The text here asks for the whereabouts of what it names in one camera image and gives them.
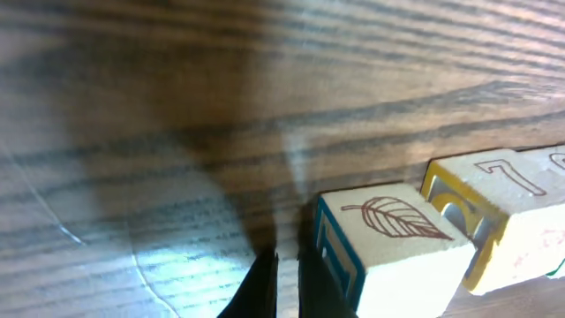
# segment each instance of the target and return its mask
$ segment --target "yellow block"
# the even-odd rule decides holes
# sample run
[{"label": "yellow block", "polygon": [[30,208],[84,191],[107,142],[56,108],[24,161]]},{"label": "yellow block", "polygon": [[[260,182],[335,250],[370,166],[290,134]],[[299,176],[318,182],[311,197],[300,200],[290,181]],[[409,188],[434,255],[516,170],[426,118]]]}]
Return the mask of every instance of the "yellow block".
[{"label": "yellow block", "polygon": [[509,149],[432,161],[421,193],[478,249],[473,294],[554,270],[565,257],[565,182]]}]

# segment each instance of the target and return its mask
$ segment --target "wooden block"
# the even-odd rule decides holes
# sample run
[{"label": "wooden block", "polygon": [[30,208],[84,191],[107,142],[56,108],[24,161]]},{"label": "wooden block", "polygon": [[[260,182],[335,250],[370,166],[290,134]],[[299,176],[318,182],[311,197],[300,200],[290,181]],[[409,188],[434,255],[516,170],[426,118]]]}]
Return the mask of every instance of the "wooden block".
[{"label": "wooden block", "polygon": [[314,237],[360,318],[440,316],[475,253],[404,184],[322,194]]},{"label": "wooden block", "polygon": [[551,279],[559,279],[565,277],[565,260],[561,262],[556,270],[552,270],[546,274],[547,277]]},{"label": "wooden block", "polygon": [[480,295],[559,266],[564,186],[557,173],[500,149],[432,161],[422,194],[473,240],[463,284]]},{"label": "wooden block", "polygon": [[[524,158],[537,163],[542,169],[553,170],[565,178],[565,145],[523,151],[521,154]],[[547,276],[551,279],[564,277],[565,266],[561,263],[558,269],[547,273]]]}]

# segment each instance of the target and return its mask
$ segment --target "black object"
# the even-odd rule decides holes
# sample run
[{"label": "black object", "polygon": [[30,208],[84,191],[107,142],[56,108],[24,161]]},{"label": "black object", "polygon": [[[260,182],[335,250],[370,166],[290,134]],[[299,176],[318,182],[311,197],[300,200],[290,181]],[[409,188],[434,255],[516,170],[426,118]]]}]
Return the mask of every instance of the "black object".
[{"label": "black object", "polygon": [[[314,246],[298,255],[300,318],[357,318]],[[218,318],[275,318],[278,255],[262,252]]]},{"label": "black object", "polygon": [[357,318],[314,246],[301,251],[298,260],[300,318]]},{"label": "black object", "polygon": [[275,318],[278,265],[274,248],[263,251],[218,318]]}]

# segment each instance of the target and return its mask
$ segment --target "wooden surface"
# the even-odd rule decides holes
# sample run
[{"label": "wooden surface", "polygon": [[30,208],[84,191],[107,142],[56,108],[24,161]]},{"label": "wooden surface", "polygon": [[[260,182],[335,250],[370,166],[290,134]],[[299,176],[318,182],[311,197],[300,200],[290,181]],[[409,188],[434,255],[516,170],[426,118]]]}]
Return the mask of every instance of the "wooden surface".
[{"label": "wooden surface", "polygon": [[[320,191],[565,141],[563,0],[3,0],[0,316],[208,317]],[[446,317],[563,317],[563,281]]]}]

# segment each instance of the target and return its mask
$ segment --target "scratch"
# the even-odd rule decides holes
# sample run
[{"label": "scratch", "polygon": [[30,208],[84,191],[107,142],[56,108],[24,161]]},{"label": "scratch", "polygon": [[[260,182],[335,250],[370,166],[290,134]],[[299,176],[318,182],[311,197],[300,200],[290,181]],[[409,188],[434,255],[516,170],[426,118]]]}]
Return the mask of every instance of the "scratch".
[{"label": "scratch", "polygon": [[6,146],[6,144],[4,143],[3,140],[0,140],[0,148],[2,148],[2,150],[6,153],[6,156],[8,157],[8,160],[10,161],[10,163],[12,163],[12,165],[14,167],[16,167],[16,171],[21,176],[22,180],[24,181],[24,184],[27,186],[29,191],[32,193],[33,197],[35,197],[35,199],[39,202],[39,204],[47,212],[47,214],[53,219],[53,221],[56,222],[56,225],[59,228],[59,230],[64,235],[69,237],[69,239],[72,239],[73,241],[75,241],[77,244],[85,245],[86,243],[84,241],[82,241],[78,236],[73,234],[71,231],[69,231],[63,225],[63,223],[61,222],[61,220],[57,216],[57,213],[55,213],[53,208],[47,203],[47,201],[45,201],[45,198],[43,198],[43,196],[37,191],[37,189],[29,181],[29,177],[27,176],[26,171],[24,170],[22,165],[19,164],[18,161],[16,161],[16,159],[14,158],[10,149],[8,149],[8,147]]},{"label": "scratch", "polygon": [[139,260],[138,260],[138,255],[135,252],[135,249],[133,247],[133,240],[132,240],[132,233],[130,232],[130,225],[129,222],[127,220],[128,216],[129,216],[129,208],[126,212],[126,216],[124,218],[124,227],[125,230],[127,231],[127,236],[130,240],[130,247],[132,248],[132,261],[133,261],[133,266],[135,267],[136,271],[138,272],[138,276],[139,279],[141,280],[141,283],[147,288],[147,290],[149,291],[149,293],[155,298],[157,299],[157,301],[159,303],[161,303],[165,308],[167,308],[167,310],[169,310],[174,317],[176,318],[180,318],[180,315],[178,314],[177,310],[175,310],[175,308],[167,301],[165,300],[165,298],[159,296],[157,294],[157,292],[153,289],[153,287],[151,286],[151,284],[149,284],[149,282],[147,281],[147,278],[145,276],[145,274],[143,274],[143,271],[139,268]]}]

